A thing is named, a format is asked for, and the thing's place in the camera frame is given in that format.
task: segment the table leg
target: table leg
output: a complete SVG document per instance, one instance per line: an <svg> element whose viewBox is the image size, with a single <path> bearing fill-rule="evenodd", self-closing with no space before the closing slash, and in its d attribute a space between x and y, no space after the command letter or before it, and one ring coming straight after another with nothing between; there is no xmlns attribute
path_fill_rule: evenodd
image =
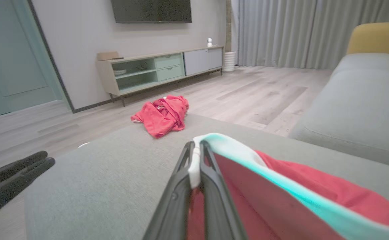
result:
<svg viewBox="0 0 389 240"><path fill-rule="evenodd" d="M123 107L126 107L125 106L125 99L123 98L123 96L120 96L120 100L122 101Z"/></svg>

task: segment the sofa cushion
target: sofa cushion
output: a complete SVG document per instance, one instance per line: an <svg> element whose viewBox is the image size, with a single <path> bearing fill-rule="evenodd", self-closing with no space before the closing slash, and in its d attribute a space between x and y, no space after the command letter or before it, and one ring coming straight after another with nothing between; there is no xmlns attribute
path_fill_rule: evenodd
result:
<svg viewBox="0 0 389 240"><path fill-rule="evenodd" d="M389 164L389 54L345 56L289 137Z"/></svg>
<svg viewBox="0 0 389 240"><path fill-rule="evenodd" d="M210 132L389 200L388 165L194 114L185 124L180 132L154 139L135 123L57 157L24 191L28 240L141 239L184 144Z"/></svg>

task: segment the teal door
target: teal door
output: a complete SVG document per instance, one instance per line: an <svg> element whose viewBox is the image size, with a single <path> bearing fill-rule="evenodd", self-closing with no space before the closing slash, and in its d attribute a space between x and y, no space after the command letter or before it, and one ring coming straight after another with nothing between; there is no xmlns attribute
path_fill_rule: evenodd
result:
<svg viewBox="0 0 389 240"><path fill-rule="evenodd" d="M38 30L27 25L33 16L22 14L28 5L18 1L0 0L0 115L60 99L39 65Z"/></svg>

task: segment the red towel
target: red towel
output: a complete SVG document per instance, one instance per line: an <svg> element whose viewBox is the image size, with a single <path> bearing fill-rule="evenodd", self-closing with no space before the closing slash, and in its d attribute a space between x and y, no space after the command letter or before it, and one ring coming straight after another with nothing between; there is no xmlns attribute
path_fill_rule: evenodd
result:
<svg viewBox="0 0 389 240"><path fill-rule="evenodd" d="M314 168L257 153L270 169L370 220L389 226L389 201L379 194ZM342 239L285 190L232 160L217 154L215 158L250 240ZM202 193L194 191L191 204L187 240L204 239Z"/></svg>
<svg viewBox="0 0 389 240"><path fill-rule="evenodd" d="M144 123L150 135L160 138L170 131L181 131L185 128L184 116L187 110L187 99L168 95L152 103L144 103L141 111L133 115L131 120Z"/></svg>

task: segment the door frame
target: door frame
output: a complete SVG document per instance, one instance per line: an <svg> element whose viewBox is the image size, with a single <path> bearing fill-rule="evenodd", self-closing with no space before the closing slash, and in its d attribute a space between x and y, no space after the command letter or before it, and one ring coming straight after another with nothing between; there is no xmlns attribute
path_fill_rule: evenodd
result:
<svg viewBox="0 0 389 240"><path fill-rule="evenodd" d="M73 104L70 101L70 97L52 57L39 19L37 18L33 2L31 0L10 1L45 81L51 88L56 100L63 100L67 108L74 112Z"/></svg>

